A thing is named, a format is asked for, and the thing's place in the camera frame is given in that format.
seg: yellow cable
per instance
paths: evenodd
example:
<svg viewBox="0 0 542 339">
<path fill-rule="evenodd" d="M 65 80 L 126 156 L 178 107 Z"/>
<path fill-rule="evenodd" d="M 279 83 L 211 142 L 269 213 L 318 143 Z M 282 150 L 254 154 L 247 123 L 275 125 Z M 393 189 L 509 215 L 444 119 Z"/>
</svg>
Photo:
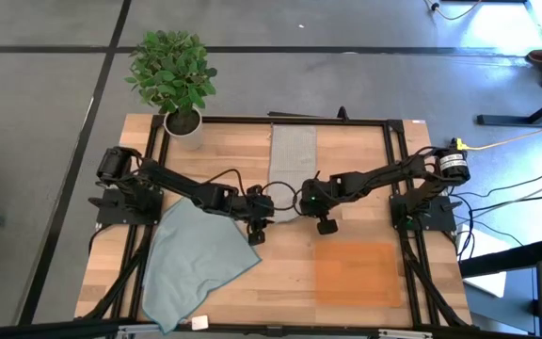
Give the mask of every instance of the yellow cable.
<svg viewBox="0 0 542 339">
<path fill-rule="evenodd" d="M 430 8 L 430 10 L 432 10 L 432 5 L 434 5 L 430 0 L 424 0 L 426 2 L 426 5 L 428 6 L 428 8 Z M 462 16 L 470 13 L 474 8 L 476 8 L 476 6 L 480 5 L 480 3 L 482 2 L 482 0 L 478 0 L 470 9 L 466 10 L 465 12 L 463 12 L 461 15 L 457 15 L 456 17 L 454 18 L 450 18 L 446 15 L 444 15 L 444 13 L 440 10 L 440 8 L 436 8 L 436 11 L 438 12 L 438 14 L 440 14 L 441 17 L 447 19 L 447 20 L 457 20 L 459 18 L 461 18 Z"/>
<path fill-rule="evenodd" d="M 461 141 L 461 138 L 458 138 L 457 139 L 457 149 L 459 151 L 482 151 L 482 150 L 486 150 L 486 149 L 489 149 L 491 147 L 495 147 L 495 146 L 501 146 L 501 145 L 504 145 L 506 143 L 509 143 L 509 142 L 512 142 L 512 141 L 517 141 L 517 140 L 520 140 L 520 139 L 524 139 L 525 137 L 530 137 L 530 136 L 534 136 L 534 135 L 537 135 L 539 133 L 542 133 L 542 129 L 538 130 L 538 131 L 535 131 L 535 132 L 532 132 L 532 133 L 529 133 L 529 134 L 525 134 L 525 135 L 521 135 L 519 137 L 512 137 L 510 139 L 507 139 L 507 140 L 504 140 L 504 141 L 499 141 L 499 142 L 495 142 L 494 144 L 490 144 L 490 145 L 486 145 L 486 146 L 481 146 L 481 147 L 471 147 L 471 146 L 468 146 L 466 145 L 465 143 L 463 143 Z"/>
</svg>

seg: white flower pot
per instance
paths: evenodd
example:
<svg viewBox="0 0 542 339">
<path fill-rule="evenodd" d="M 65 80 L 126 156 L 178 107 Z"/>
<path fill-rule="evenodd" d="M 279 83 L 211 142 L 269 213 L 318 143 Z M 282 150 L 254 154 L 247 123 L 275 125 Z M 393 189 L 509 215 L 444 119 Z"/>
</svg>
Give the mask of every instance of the white flower pot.
<svg viewBox="0 0 542 339">
<path fill-rule="evenodd" d="M 165 130 L 167 130 L 167 133 L 169 133 L 173 138 L 175 138 L 177 142 L 179 142 L 179 144 L 183 148 L 189 151 L 198 149 L 200 146 L 202 146 L 202 143 L 204 140 L 204 134 L 202 133 L 202 114 L 195 107 L 193 107 L 192 110 L 198 113 L 199 124 L 198 124 L 198 127 L 196 127 L 196 129 L 193 130 L 189 134 L 178 136 L 168 130 L 168 127 L 167 127 L 168 116 L 174 113 L 167 113 L 165 115 L 165 121 L 163 123 L 163 126 L 165 126 Z"/>
</svg>

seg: light blue towel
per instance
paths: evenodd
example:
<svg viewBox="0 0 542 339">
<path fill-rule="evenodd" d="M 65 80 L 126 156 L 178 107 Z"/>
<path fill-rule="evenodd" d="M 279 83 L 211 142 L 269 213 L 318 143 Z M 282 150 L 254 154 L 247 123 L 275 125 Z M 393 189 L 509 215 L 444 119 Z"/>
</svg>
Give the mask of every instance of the light blue towel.
<svg viewBox="0 0 542 339">
<path fill-rule="evenodd" d="M 167 334 L 210 291 L 260 261 L 232 219 L 204 213 L 181 199 L 158 225 L 144 278 L 143 311 Z"/>
</svg>

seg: gray cloth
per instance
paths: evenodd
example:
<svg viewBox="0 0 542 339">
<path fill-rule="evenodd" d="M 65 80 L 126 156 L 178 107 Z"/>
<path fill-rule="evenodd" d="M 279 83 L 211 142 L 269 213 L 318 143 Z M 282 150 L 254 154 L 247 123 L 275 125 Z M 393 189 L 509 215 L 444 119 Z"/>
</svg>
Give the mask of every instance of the gray cloth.
<svg viewBox="0 0 542 339">
<path fill-rule="evenodd" d="M 163 216 L 148 260 L 142 308 L 167 334 L 215 290 L 261 261 L 232 219 L 188 199 Z"/>
<path fill-rule="evenodd" d="M 314 126 L 273 125 L 269 183 L 282 181 L 298 190 L 302 182 L 315 176 L 316 161 L 317 129 Z M 276 207 L 292 204 L 294 193 L 284 185 L 272 185 L 267 193 Z M 296 217 L 298 213 L 294 209 L 275 211 L 273 220 L 285 222 Z"/>
</svg>

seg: green leaves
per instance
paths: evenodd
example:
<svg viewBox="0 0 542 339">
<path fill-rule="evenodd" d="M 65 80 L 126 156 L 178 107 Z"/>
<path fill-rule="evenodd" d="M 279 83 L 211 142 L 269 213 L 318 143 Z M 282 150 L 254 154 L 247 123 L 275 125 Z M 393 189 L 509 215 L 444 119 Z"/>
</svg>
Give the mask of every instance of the green leaves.
<svg viewBox="0 0 542 339">
<path fill-rule="evenodd" d="M 144 104 L 160 107 L 161 114 L 188 113 L 194 105 L 204 108 L 202 98 L 216 94 L 210 78 L 217 70 L 207 68 L 206 48 L 196 34 L 146 32 L 130 57 L 133 76 L 124 80 L 138 89 Z"/>
</svg>

